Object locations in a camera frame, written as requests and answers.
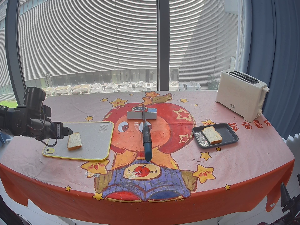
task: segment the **yellow cutting board edge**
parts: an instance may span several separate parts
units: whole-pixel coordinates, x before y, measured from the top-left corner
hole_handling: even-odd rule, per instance
[[[65,124],[65,123],[107,123],[107,122],[110,122],[112,124],[112,132],[111,132],[111,135],[110,135],[110,144],[109,144],[109,147],[108,147],[107,156],[104,159],[94,160],[94,159],[88,159],[88,158],[63,157],[63,156],[55,156],[55,155],[51,155],[51,154],[46,154],[46,153],[44,153],[44,150],[47,147],[46,145],[44,146],[44,148],[42,150],[42,154],[45,157],[51,157],[51,158],[62,158],[62,159],[69,159],[69,160],[82,160],[82,161],[103,161],[103,160],[108,158],[108,155],[110,153],[110,145],[111,145],[111,140],[112,140],[112,137],[113,137],[113,129],[114,129],[114,126],[115,126],[113,122],[111,122],[111,121],[102,121],[102,122],[63,122],[63,124]]]

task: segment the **grass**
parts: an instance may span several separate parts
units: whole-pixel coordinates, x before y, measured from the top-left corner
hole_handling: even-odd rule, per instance
[[[6,106],[6,107],[17,107],[17,101],[0,101],[0,105]]]

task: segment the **toaster slot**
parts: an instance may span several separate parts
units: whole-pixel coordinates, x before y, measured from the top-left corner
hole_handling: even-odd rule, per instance
[[[244,74],[244,73],[241,73],[239,71],[231,71],[231,72],[228,72],[229,75],[233,76],[233,77],[236,77],[240,80],[243,80],[247,83],[250,83],[250,84],[256,84],[256,83],[259,83],[259,80],[253,78],[253,77],[250,77],[249,75],[247,74]]]

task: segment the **knife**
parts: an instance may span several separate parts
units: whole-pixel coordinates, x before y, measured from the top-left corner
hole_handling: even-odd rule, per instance
[[[149,162],[152,159],[152,140],[150,134],[150,127],[146,122],[145,106],[142,104],[142,119],[143,119],[143,146],[145,151],[145,160]]]

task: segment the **white toaster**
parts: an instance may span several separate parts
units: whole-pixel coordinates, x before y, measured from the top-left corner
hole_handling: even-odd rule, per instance
[[[269,90],[265,82],[228,69],[221,72],[216,102],[241,115],[247,122],[253,122],[263,112],[263,103]]]

